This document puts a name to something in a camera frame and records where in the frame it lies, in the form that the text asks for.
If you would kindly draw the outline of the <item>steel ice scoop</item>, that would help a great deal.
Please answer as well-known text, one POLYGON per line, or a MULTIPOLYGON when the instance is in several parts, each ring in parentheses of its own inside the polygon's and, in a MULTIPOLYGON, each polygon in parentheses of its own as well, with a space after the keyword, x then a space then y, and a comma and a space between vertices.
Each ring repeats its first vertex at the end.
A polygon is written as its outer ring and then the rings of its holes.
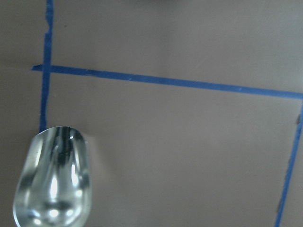
POLYGON ((17 184, 18 227, 83 227, 92 206, 87 142, 75 128, 52 127, 33 137, 17 184))

